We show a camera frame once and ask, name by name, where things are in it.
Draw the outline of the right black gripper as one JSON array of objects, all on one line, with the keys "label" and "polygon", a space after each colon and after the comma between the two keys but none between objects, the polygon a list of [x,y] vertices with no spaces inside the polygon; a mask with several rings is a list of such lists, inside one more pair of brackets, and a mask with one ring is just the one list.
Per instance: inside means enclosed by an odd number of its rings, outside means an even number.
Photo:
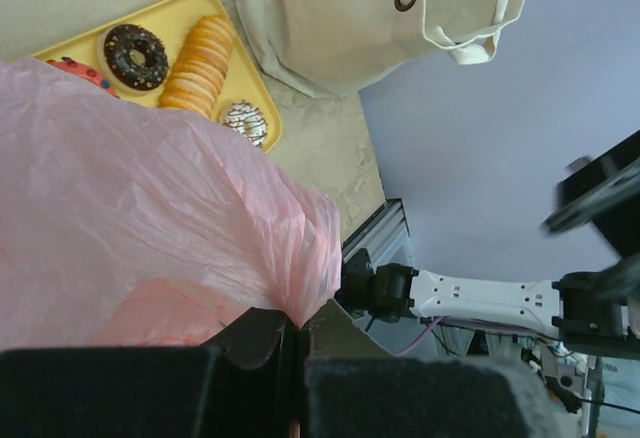
[{"label": "right black gripper", "polygon": [[556,186],[549,234],[592,223],[619,261],[587,279],[601,299],[639,301],[639,134],[633,133]]}]

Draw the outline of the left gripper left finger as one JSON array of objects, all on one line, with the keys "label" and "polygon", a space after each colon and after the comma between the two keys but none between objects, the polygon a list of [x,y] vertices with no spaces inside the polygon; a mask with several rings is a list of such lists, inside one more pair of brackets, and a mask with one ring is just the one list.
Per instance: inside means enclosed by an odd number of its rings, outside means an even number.
[{"label": "left gripper left finger", "polygon": [[284,437],[290,321],[252,308],[198,346],[1,354],[4,437]]}]

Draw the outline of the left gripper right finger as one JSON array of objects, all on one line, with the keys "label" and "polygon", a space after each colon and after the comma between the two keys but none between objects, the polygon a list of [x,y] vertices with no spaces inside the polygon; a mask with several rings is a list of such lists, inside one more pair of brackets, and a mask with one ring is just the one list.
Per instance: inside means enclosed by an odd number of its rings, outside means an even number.
[{"label": "left gripper right finger", "polygon": [[335,302],[304,327],[305,437],[555,437],[539,378],[491,357],[395,358]]}]

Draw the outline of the pink plastic bag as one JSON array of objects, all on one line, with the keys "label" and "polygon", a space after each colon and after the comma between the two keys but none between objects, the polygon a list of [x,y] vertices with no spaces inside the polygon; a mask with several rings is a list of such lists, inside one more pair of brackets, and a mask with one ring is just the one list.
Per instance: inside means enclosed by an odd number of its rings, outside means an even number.
[{"label": "pink plastic bag", "polygon": [[248,307],[300,326],[341,262],[332,200],[238,133],[2,65],[3,349],[196,342]]}]

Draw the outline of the cream canvas tote bag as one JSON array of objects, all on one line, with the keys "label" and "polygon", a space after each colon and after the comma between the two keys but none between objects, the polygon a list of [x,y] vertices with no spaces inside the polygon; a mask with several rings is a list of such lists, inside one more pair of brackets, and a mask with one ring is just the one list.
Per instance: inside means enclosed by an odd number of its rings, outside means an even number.
[{"label": "cream canvas tote bag", "polygon": [[262,70],[314,98],[346,96],[445,53],[491,61],[526,0],[235,0]]}]

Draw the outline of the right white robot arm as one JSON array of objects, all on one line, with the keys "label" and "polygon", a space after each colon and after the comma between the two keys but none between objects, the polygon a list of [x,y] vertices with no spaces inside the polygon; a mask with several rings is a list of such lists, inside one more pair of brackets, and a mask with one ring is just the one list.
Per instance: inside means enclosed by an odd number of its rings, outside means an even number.
[{"label": "right white robot arm", "polygon": [[550,235],[593,224],[619,260],[554,280],[456,278],[400,264],[370,265],[365,249],[342,267],[337,301],[380,321],[449,318],[559,340],[576,353],[639,357],[639,136],[585,158],[556,187]]}]

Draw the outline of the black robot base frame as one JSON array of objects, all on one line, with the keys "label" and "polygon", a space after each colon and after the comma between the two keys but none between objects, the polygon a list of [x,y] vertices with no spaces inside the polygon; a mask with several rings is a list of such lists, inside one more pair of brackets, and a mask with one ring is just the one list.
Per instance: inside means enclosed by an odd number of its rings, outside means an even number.
[{"label": "black robot base frame", "polygon": [[343,246],[338,303],[350,314],[396,323],[409,318],[409,291],[417,275],[403,203],[391,199]]}]

